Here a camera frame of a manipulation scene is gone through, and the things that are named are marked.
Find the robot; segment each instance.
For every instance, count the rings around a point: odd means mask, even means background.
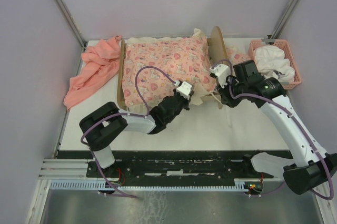
[[[293,159],[286,159],[257,151],[256,155],[249,156],[250,166],[257,172],[281,178],[298,195],[331,179],[337,170],[337,154],[328,154],[309,133],[279,81],[265,79],[252,60],[235,65],[234,71],[235,76],[225,64],[210,69],[211,77],[217,80],[221,103],[231,108],[243,99],[254,103],[275,125],[293,156]],[[109,102],[81,120],[80,128],[102,168],[115,163],[109,144],[121,132],[157,134],[183,109],[189,110],[193,86],[181,81],[176,81],[175,85],[173,96],[165,97],[148,115],[130,116],[129,112]],[[99,123],[108,116],[111,118],[107,126]]]

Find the white table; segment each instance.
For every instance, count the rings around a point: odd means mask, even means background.
[[[252,38],[225,38],[226,46],[235,45],[247,52]],[[80,143],[81,119],[109,101],[117,104],[117,79],[114,76],[97,93],[73,107],[67,122],[59,150],[88,150]],[[288,150],[287,145],[269,119],[249,101],[242,101],[236,108],[217,102],[200,106],[191,105],[190,111],[182,111],[167,129],[156,135],[121,133],[110,145],[112,150]]]

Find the laundry basket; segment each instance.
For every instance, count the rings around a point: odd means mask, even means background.
[[[284,51],[285,58],[289,59],[290,66],[295,69],[295,77],[293,82],[285,82],[281,83],[284,89],[290,90],[293,89],[295,86],[299,85],[302,82],[301,75],[297,68],[296,62],[294,60],[293,54],[291,53],[290,46],[287,40],[283,39],[259,39],[259,40],[251,40],[249,45],[248,55],[251,59],[255,61],[255,49],[265,46],[265,43],[274,43],[273,45],[280,48]]]

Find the gray wall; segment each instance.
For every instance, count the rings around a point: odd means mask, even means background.
[[[282,34],[303,78],[291,91],[294,107],[329,152],[337,151],[336,13],[337,0],[302,0]]]
[[[64,0],[85,39],[191,35],[198,27],[225,35],[270,34],[288,0]]]
[[[24,223],[80,47],[53,0],[0,0],[0,223]]]

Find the gray floor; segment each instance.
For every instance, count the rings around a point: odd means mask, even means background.
[[[265,191],[276,187],[265,182]],[[323,223],[316,199],[287,187],[249,199],[237,192],[137,191],[137,199],[103,197],[94,191],[50,190],[41,223]]]

